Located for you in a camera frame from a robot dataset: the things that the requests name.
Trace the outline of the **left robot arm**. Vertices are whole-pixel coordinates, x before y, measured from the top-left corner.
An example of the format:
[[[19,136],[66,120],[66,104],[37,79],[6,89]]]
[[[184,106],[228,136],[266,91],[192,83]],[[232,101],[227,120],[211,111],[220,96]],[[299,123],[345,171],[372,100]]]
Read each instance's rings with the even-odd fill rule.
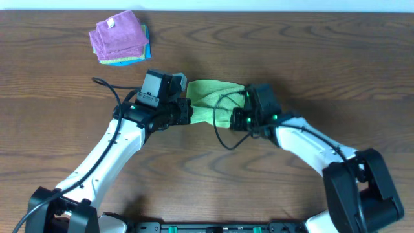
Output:
[[[126,222],[98,216],[108,189],[152,133],[187,125],[192,113],[188,98],[161,102],[156,107],[118,102],[104,136],[85,160],[55,189],[39,187],[32,194],[22,218],[25,232],[126,232]]]

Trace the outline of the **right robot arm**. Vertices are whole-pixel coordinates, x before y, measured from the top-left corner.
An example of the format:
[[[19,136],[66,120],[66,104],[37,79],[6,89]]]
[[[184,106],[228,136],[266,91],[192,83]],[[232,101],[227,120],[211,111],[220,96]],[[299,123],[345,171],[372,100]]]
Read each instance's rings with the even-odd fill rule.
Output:
[[[268,139],[323,178],[327,210],[305,220],[306,232],[377,232],[404,217],[404,207],[383,156],[373,148],[344,146],[302,116],[234,109],[230,128]]]

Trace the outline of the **green microfiber cloth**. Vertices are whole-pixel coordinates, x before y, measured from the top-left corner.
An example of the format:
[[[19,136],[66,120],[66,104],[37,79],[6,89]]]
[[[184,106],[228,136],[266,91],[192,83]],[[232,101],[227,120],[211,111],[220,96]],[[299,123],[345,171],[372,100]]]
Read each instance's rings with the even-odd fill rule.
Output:
[[[244,108],[245,96],[239,94],[239,91],[244,90],[243,85],[219,80],[189,82],[186,98],[191,100],[193,108],[191,123],[206,122],[213,125],[213,109],[220,97],[224,96],[215,112],[215,124],[218,128],[229,128],[233,109]]]

